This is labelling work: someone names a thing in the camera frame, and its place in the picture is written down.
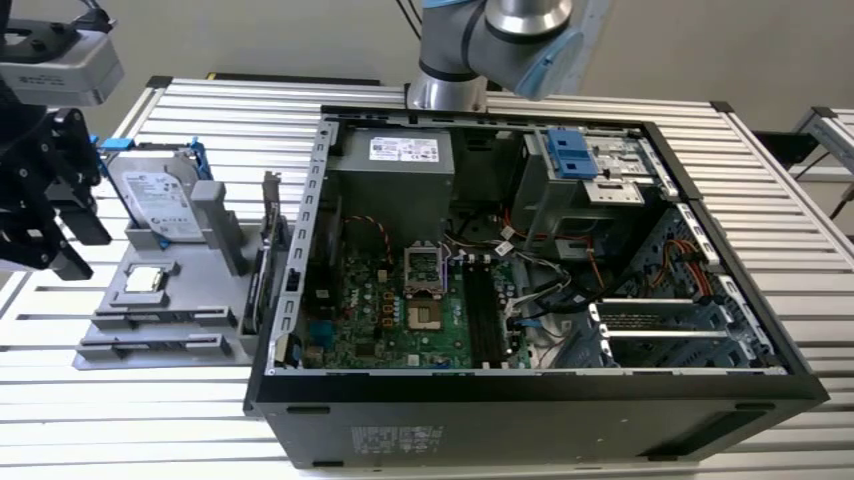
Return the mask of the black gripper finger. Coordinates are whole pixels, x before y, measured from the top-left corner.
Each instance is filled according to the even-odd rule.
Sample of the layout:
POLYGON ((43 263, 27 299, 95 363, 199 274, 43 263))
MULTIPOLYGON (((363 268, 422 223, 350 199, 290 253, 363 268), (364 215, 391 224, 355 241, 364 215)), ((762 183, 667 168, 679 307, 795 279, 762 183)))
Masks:
POLYGON ((1 201, 1 269, 52 270, 61 280, 84 280, 92 275, 88 264, 69 245, 57 219, 93 219, 93 200, 83 205, 60 201, 52 214, 27 207, 24 201, 1 201))
POLYGON ((101 182, 100 156, 81 111, 63 108, 49 114, 55 180, 48 199, 75 238, 84 245, 107 245, 112 237, 97 218, 92 188, 101 182))

